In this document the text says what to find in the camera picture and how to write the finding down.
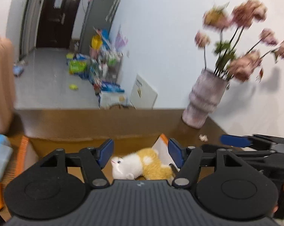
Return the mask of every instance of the plush toy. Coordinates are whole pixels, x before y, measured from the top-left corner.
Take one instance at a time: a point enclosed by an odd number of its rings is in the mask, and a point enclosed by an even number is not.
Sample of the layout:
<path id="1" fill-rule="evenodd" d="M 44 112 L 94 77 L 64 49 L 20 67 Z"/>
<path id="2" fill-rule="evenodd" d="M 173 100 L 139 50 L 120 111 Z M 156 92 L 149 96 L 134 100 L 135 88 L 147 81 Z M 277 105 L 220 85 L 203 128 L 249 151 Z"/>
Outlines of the plush toy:
<path id="1" fill-rule="evenodd" d="M 114 179 L 136 179 L 143 176 L 146 180 L 173 180 L 171 167 L 163 165 L 157 151 L 151 148 L 141 149 L 123 158 L 113 157 L 111 164 Z"/>

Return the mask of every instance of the plush toy ear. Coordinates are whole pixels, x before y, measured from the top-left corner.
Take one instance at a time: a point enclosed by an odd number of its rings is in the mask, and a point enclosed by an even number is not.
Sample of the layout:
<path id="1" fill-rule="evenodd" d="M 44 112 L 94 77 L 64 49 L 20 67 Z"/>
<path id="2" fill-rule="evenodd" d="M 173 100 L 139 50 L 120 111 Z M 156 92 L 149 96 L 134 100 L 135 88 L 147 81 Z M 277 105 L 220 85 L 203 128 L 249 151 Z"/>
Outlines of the plush toy ear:
<path id="1" fill-rule="evenodd" d="M 135 177 L 134 177 L 134 175 L 133 175 L 132 173 L 128 173 L 128 174 L 126 174 L 126 179 L 128 179 L 128 180 L 134 180 Z"/>

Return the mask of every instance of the tile floor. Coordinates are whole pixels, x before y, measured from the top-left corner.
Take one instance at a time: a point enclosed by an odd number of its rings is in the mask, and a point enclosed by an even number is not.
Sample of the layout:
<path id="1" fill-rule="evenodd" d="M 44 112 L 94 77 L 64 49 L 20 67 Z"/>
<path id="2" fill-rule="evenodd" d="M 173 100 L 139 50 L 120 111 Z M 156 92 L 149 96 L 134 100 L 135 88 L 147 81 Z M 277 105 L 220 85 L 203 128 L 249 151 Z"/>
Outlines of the tile floor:
<path id="1" fill-rule="evenodd" d="M 16 109 L 81 109 L 98 108 L 98 98 L 88 80 L 69 75 L 66 49 L 39 48 L 25 61 L 28 65 L 15 78 Z M 77 91 L 69 89 L 78 86 Z"/>

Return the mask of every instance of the white plush head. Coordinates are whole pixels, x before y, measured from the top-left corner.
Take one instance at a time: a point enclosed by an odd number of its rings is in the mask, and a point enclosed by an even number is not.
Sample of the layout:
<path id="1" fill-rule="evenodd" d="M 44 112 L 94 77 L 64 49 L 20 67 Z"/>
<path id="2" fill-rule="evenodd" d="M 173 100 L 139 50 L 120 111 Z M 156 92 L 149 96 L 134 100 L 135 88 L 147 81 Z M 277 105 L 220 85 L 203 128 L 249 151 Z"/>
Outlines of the white plush head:
<path id="1" fill-rule="evenodd" d="M 123 158 L 113 157 L 111 165 L 114 179 L 135 179 L 143 172 L 142 163 L 137 154 L 130 154 Z"/>

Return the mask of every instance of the metal screw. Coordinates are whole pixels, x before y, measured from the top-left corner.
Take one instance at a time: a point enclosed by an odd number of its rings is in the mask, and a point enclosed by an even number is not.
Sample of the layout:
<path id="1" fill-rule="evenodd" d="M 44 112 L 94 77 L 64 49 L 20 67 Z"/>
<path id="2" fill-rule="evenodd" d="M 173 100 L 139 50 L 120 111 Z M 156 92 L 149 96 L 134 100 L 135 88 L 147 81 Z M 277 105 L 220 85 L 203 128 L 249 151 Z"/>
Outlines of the metal screw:
<path id="1" fill-rule="evenodd" d="M 93 185 L 97 186 L 97 187 L 101 187 L 107 184 L 107 181 L 103 178 L 97 178 L 94 179 L 92 182 Z"/>
<path id="2" fill-rule="evenodd" d="M 185 186 L 185 185 L 188 185 L 190 183 L 190 181 L 188 179 L 184 178 L 184 177 L 179 177 L 174 182 L 178 186 Z"/>

